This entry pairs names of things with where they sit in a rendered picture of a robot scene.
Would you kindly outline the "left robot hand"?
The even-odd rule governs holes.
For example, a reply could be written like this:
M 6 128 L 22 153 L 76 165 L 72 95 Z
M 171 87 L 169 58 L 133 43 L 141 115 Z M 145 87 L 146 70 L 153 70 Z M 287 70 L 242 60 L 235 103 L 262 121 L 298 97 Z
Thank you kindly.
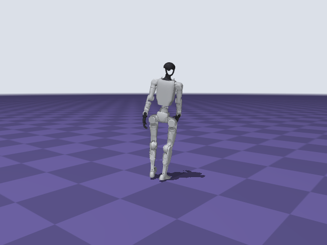
M 146 117 L 147 117 L 147 113 L 144 112 L 144 115 L 143 115 L 143 126 L 144 126 L 145 129 L 147 129 L 147 127 L 145 126 L 145 124 L 146 124 Z

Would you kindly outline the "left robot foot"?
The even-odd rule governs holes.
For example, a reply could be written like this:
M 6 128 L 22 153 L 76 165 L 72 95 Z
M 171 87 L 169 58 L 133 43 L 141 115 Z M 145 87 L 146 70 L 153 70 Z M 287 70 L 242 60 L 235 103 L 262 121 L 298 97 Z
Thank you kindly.
M 151 177 L 151 178 L 155 177 L 155 173 L 156 173 L 156 171 L 157 171 L 157 168 L 156 168 L 156 167 L 154 167 L 154 171 L 153 171 L 153 170 L 150 171 L 150 177 Z

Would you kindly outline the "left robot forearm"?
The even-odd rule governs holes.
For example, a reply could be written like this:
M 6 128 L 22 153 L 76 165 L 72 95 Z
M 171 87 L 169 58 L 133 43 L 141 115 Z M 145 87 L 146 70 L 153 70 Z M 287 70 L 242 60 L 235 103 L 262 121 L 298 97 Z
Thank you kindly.
M 148 101 L 148 98 L 149 98 L 149 95 L 147 96 L 146 104 L 145 104 L 145 107 L 144 107 L 144 112 L 146 112 L 147 115 L 148 115 L 148 112 L 149 112 L 150 106 L 151 106 L 151 104 L 152 104 L 150 101 Z M 143 114 L 144 114 L 144 112 L 143 112 Z

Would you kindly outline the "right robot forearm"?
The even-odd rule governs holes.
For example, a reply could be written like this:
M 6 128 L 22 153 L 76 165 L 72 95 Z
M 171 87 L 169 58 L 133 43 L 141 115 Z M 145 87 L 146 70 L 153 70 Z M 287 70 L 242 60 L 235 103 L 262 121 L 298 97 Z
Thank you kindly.
M 176 104 L 176 115 L 178 114 L 181 115 L 181 107 L 182 107 L 182 99 L 181 99 L 181 104 Z

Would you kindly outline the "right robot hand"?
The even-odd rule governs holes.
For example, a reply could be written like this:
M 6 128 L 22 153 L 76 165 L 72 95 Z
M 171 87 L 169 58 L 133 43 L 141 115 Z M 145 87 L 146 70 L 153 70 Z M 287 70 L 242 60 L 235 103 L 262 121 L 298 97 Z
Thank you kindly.
M 178 121 L 179 120 L 179 118 L 180 118 L 180 114 L 178 114 L 178 116 L 176 115 L 176 116 L 173 116 L 173 117 L 175 117 L 175 119 Z

